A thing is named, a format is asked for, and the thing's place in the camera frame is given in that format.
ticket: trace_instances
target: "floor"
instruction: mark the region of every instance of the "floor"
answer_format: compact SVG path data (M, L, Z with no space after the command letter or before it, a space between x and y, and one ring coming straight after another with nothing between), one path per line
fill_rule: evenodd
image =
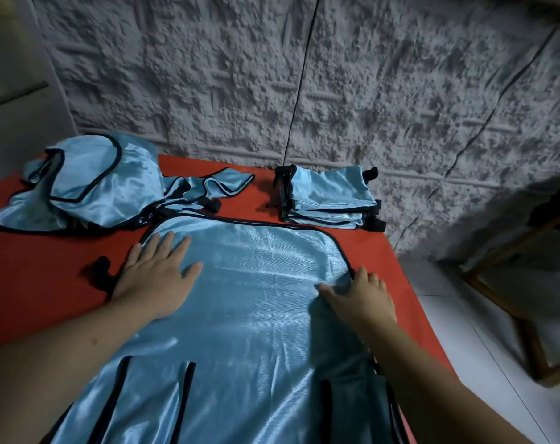
M545 388L529 377L510 317L446 266L400 263L461 381L534 443L560 444L560 385ZM549 360L559 360L560 275L524 269L511 270L510 276L506 271L505 277L499 273L488 281L514 287L509 296L520 295L528 304Z

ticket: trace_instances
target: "left hand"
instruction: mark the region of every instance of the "left hand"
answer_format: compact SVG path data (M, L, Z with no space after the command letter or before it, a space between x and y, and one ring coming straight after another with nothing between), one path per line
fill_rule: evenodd
M151 316L151 320L174 313L192 290L202 271L202 263L194 263L181 276L179 266L191 241L186 237L171 250L173 232L168 232L159 244L155 234L142 248L136 243L130 249L120 280L115 285L115 302L132 302Z

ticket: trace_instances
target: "textured white wall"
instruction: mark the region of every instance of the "textured white wall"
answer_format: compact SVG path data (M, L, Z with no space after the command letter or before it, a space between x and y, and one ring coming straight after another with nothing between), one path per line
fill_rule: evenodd
M560 16L499 0L35 0L84 131L377 165L396 251L465 258L560 174Z

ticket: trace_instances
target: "wall crack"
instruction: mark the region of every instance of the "wall crack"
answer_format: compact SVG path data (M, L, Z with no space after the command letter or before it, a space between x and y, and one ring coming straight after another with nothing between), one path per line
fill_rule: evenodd
M297 89L297 99L294 102L294 109L292 110L292 118L290 119L290 126L288 127L288 137L286 138L286 147L284 148L284 154L282 156L282 165L286 163L286 153L288 152L288 147L290 146L290 133L292 132L292 124L294 123L294 118L297 116L297 106L299 105L299 100L301 98L301 89L303 87L303 78L305 74L305 65L307 63L307 51L309 50L309 44L311 43L311 37L313 36L313 28L315 27L315 19L317 18L317 9L319 8L319 1L315 2L315 9L313 10L313 17L311 18L311 27L309 28L309 35L307 36L307 44L305 45L305 54L303 56L303 67L301 68L301 77L299 79L299 88Z
M539 49L535 52L535 54L533 55L533 57L529 60L529 62L527 62L523 68L521 68L513 77L512 79L506 84L506 86L502 89L502 91L500 92L500 95L498 96L498 100L496 100L496 103L494 104L494 107L492 108L492 110L490 111L490 114L488 115L488 117L486 118L486 120L484 121L483 125L480 126L479 130L477 131L477 133L471 137L466 145L456 154L455 156L455 160L453 161L453 164L446 170L445 175L442 179L440 179L438 186L436 186L436 188L434 188L432 190L432 192L430 192L430 194L428 195L428 197L426 198L426 200L424 201L424 208L420 211L420 213L417 214L417 216L411 220L411 222L406 225L403 230L401 231L401 233L399 234L399 237L397 238L397 241L395 242L395 246L393 246L393 250L395 252L397 252L397 248L401 242L401 239L404 237L405 233L415 224L417 223L417 221L426 213L426 211L429 208L428 202L432 199L432 197L439 191L439 189L442 187L442 184L445 183L447 181L447 179L449 178L449 176L451 175L452 171L455 169L455 167L457 166L457 163L459 162L459 158L473 145L473 143L476 142L477 138L481 135L481 133L483 133L485 131L485 129L488 127L488 125L491 123L492 118L494 118L494 114L496 112L496 109L498 108L498 105L500 104L500 101L502 101L502 98L504 97L504 95L506 94L506 92L509 90L509 88L511 88L514 84L517 83L517 81L519 79L521 79L521 77L523 76L523 74L525 74L527 72L527 70L531 67L531 65L533 65L533 63L539 58L539 56L541 56L541 54L543 53L543 51L545 51L545 48L547 48L547 46L549 45L549 43L551 42L551 39L554 37L555 33L558 30L558 26L554 26L552 28L552 30L550 31L550 33L547 35L547 37L545 38L545 40L543 41L543 43L541 44L541 46L539 47Z

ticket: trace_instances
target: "stack of folded garments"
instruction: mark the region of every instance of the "stack of folded garments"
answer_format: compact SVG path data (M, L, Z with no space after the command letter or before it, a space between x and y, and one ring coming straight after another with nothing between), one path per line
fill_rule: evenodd
M362 171L360 165L337 170L306 170L296 165L277 167L274 186L280 182L281 219L339 229L362 228L384 232L377 218L381 201L366 185L378 176L377 167Z

